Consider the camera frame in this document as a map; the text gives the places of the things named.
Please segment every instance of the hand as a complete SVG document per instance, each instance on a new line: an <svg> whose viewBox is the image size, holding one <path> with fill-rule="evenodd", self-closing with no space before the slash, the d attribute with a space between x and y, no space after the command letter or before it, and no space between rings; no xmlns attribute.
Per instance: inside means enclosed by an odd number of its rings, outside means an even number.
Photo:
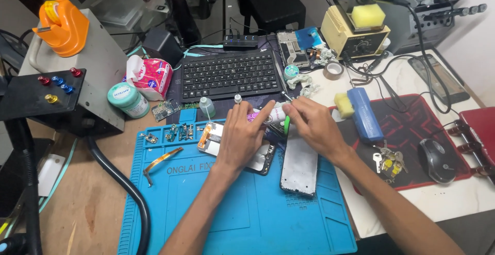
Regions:
<svg viewBox="0 0 495 255"><path fill-rule="evenodd" d="M275 106L275 100L271 100L263 107L252 122L249 122L246 117L247 114L254 113L249 102L242 101L229 110L223 126L216 167L236 175L244 169L246 163L261 146L266 130L266 127L261 125L270 115L273 106Z"/></svg>
<svg viewBox="0 0 495 255"><path fill-rule="evenodd" d="M340 168L353 152L343 140L328 107L300 96L292 100L292 104L284 104L282 110L289 116L306 143L331 160L335 166Z"/></svg>

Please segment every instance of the black mouse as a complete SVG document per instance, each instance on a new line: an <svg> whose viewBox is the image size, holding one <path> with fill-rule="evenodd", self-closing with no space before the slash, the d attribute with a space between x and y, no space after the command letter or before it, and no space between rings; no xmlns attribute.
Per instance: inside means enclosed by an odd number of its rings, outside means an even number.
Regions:
<svg viewBox="0 0 495 255"><path fill-rule="evenodd" d="M422 166L434 181L448 184L455 179L455 169L449 165L451 159L437 141L430 138L421 140L418 154Z"/></svg>

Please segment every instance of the gold knob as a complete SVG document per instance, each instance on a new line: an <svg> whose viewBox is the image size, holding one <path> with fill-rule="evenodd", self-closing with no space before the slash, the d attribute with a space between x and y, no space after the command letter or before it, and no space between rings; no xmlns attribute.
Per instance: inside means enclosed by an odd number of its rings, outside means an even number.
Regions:
<svg viewBox="0 0 495 255"><path fill-rule="evenodd" d="M59 97L56 95L47 94L47 95L45 95L45 99L46 99L46 101L48 101L48 103L53 104L53 103L57 102Z"/></svg>

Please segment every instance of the tissue box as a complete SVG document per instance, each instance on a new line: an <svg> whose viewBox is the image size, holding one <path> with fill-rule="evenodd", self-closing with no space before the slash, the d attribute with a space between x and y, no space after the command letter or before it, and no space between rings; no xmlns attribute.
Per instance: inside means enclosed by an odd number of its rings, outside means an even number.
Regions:
<svg viewBox="0 0 495 255"><path fill-rule="evenodd" d="M133 55L127 60L127 72L122 82L136 87L147 100L164 100L172 74L172 67L164 60L143 60Z"/></svg>

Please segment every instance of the screwdriver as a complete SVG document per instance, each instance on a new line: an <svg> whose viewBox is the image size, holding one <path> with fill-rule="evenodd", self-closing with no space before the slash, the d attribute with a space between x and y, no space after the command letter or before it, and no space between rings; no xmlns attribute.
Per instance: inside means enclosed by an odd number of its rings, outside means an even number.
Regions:
<svg viewBox="0 0 495 255"><path fill-rule="evenodd" d="M354 108L352 119L359 132L359 137L364 143L382 140L383 133L373 110L371 110L370 100L368 94L366 94L366 90L362 87L354 86L347 68L346 71L352 85L352 89L347 91L347 97Z"/></svg>

